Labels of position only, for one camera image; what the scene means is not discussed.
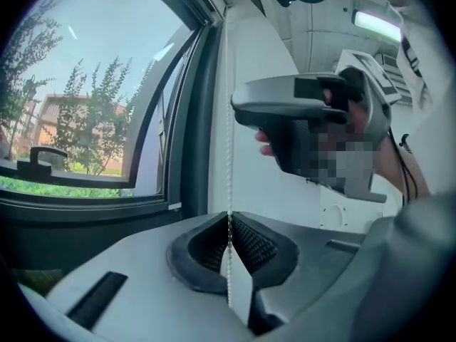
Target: cable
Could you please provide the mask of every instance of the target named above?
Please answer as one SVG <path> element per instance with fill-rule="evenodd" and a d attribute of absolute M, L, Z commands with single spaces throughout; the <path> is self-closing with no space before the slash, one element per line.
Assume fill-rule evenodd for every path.
<path fill-rule="evenodd" d="M 406 173 L 408 173 L 408 175 L 410 176 L 410 179 L 412 179 L 413 186 L 415 187 L 415 198 L 418 197 L 418 186 L 417 186 L 417 183 L 415 181 L 415 178 L 412 176 L 412 173 L 408 169 L 407 165 L 404 162 L 404 159 L 403 159 L 402 155 L 400 154 L 398 145 L 397 145 L 397 143 L 396 143 L 396 141 L 394 139 L 393 131 L 391 130 L 391 128 L 388 131 L 388 134 L 389 134 L 389 136 L 390 136 L 390 138 L 391 138 L 391 140 L 393 142 L 394 151 L 395 151 L 395 153 L 396 153 L 396 155 L 398 156 L 398 159 L 399 159 L 400 167 L 401 167 L 401 170 L 402 170 L 402 175 L 404 177 L 404 183 L 405 183 L 406 194 L 407 194 L 407 202 L 409 202 L 410 201 L 410 188 L 408 186 L 408 179 L 407 179 Z"/>

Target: sky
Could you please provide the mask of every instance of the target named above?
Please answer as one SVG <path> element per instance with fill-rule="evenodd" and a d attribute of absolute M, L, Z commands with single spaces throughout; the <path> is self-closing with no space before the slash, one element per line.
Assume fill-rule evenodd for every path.
<path fill-rule="evenodd" d="M 90 92 L 91 74 L 97 64 L 101 64 L 100 82 L 116 56 L 124 63 L 132 58 L 130 73 L 119 92 L 131 97 L 147 63 L 166 47 L 182 25 L 161 0 L 61 0 L 48 17 L 61 25 L 58 35 L 63 40 L 23 76 L 27 79 L 35 75 L 37 80 L 55 78 L 37 90 L 38 100 L 43 100 L 46 94 L 63 93 L 71 70 L 82 58 L 83 70 L 88 74 L 81 91 L 85 95 Z"/>

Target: tree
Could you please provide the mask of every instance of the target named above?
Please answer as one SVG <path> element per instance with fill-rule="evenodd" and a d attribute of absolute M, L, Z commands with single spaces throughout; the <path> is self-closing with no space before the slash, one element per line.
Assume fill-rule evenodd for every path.
<path fill-rule="evenodd" d="M 8 130 L 12 142 L 16 140 L 25 104 L 29 100 L 38 102 L 33 99 L 32 93 L 52 81 L 52 78 L 25 79 L 24 74 L 44 60 L 63 39 L 57 35 L 60 25 L 46 17 L 58 3 L 59 0 L 44 0 L 33 13 L 26 16 L 0 56 L 0 125 Z"/>
<path fill-rule="evenodd" d="M 119 95 L 119 90 L 130 69 L 131 59 L 121 63 L 119 58 L 108 66 L 101 83 L 98 83 L 100 64 L 92 74 L 91 93 L 82 99 L 79 95 L 86 82 L 82 60 L 71 72 L 66 84 L 65 99 L 59 106 L 56 133 L 49 145 L 65 150 L 68 160 L 54 158 L 54 168 L 71 170 L 72 164 L 80 163 L 89 175 L 99 175 L 109 160 L 123 153 L 128 126 L 145 77 L 152 62 L 132 98 Z"/>

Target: vent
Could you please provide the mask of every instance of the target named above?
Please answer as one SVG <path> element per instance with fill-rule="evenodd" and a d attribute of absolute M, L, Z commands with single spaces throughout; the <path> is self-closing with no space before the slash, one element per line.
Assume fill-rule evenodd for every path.
<path fill-rule="evenodd" d="M 385 54 L 377 54 L 375 55 L 375 60 L 382 66 L 386 75 L 398 89 L 399 94 L 402 95 L 402 99 L 400 99 L 397 104 L 412 106 L 412 95 L 405 84 L 404 77 L 396 63 L 396 58 Z"/>

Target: building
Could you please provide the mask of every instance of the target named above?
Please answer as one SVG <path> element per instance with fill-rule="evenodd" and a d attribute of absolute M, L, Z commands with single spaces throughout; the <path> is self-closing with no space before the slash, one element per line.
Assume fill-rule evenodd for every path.
<path fill-rule="evenodd" d="M 85 101 L 89 99 L 88 96 L 78 95 L 76 99 L 80 101 L 78 104 L 81 109 L 85 106 Z M 52 135 L 55 135 L 57 128 L 57 119 L 61 103 L 68 100 L 68 97 L 59 94 L 46 95 L 37 117 L 35 128 L 33 130 L 33 145 L 48 145 L 51 142 Z M 121 114 L 125 107 L 118 105 L 117 114 Z M 122 158 L 123 156 L 110 158 L 106 165 L 104 175 L 121 175 L 122 172 Z"/>

